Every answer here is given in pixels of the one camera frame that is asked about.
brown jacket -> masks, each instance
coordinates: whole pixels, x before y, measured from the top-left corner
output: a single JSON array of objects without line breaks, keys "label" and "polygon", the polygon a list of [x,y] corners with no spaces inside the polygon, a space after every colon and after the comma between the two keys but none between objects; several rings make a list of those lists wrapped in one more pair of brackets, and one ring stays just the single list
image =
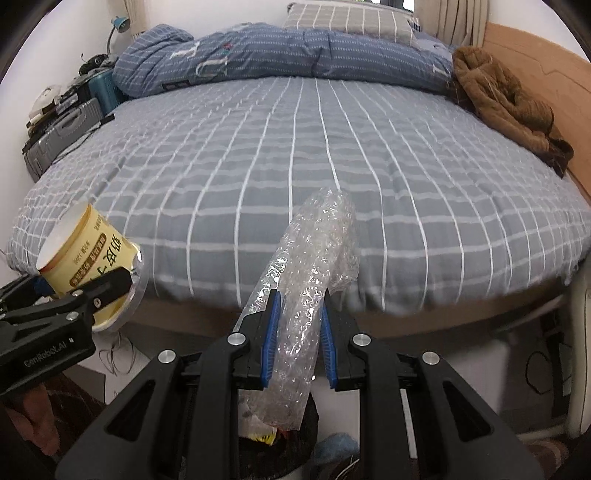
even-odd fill
[{"label": "brown jacket", "polygon": [[452,100],[564,177],[574,152],[554,125],[554,112],[545,101],[527,92],[507,67],[481,48],[458,48],[453,69],[457,81]]}]

silver screw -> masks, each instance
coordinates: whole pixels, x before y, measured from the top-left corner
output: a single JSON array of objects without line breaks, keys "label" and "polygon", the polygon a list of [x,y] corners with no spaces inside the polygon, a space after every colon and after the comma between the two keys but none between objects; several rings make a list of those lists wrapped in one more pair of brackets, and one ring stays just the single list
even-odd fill
[{"label": "silver screw", "polygon": [[439,355],[437,355],[435,352],[423,353],[423,362],[425,362],[427,365],[437,365],[439,360]]},{"label": "silver screw", "polygon": [[353,343],[357,346],[368,346],[371,343],[371,337],[364,333],[358,333],[353,337]]},{"label": "silver screw", "polygon": [[174,359],[177,357],[177,354],[174,353],[172,350],[163,350],[162,352],[160,352],[160,354],[158,355],[158,361],[161,364],[169,364],[171,362],[174,362]]},{"label": "silver screw", "polygon": [[242,345],[246,342],[246,337],[243,333],[232,333],[228,336],[228,343],[233,346]]}]

bedside clutter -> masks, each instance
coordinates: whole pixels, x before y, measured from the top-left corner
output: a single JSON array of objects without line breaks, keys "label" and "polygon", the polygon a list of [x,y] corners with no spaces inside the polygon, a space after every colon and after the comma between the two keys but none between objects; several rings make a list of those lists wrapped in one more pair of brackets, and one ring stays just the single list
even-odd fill
[{"label": "bedside clutter", "polygon": [[75,78],[62,95],[56,95],[55,86],[41,94],[30,114],[29,140],[22,149],[27,170],[35,182],[66,148],[103,119],[103,124],[110,121],[112,118],[105,117],[127,100],[112,76],[112,67],[94,69]]}]

gray suitcase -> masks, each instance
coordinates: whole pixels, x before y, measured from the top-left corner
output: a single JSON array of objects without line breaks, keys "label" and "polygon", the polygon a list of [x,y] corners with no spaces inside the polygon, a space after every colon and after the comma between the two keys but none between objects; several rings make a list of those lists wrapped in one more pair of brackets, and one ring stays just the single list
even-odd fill
[{"label": "gray suitcase", "polygon": [[59,118],[25,153],[27,170],[38,181],[57,156],[103,119],[96,98],[83,103]]}]

bubble wrap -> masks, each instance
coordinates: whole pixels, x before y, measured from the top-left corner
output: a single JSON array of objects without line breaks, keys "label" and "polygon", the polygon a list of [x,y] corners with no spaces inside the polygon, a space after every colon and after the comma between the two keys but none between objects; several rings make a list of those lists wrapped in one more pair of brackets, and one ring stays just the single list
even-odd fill
[{"label": "bubble wrap", "polygon": [[289,224],[242,319],[265,309],[272,288],[282,295],[273,377],[263,392],[243,393],[258,419],[282,430],[299,430],[310,394],[320,338],[324,292],[343,290],[357,278],[355,210],[344,192],[321,189]]}]

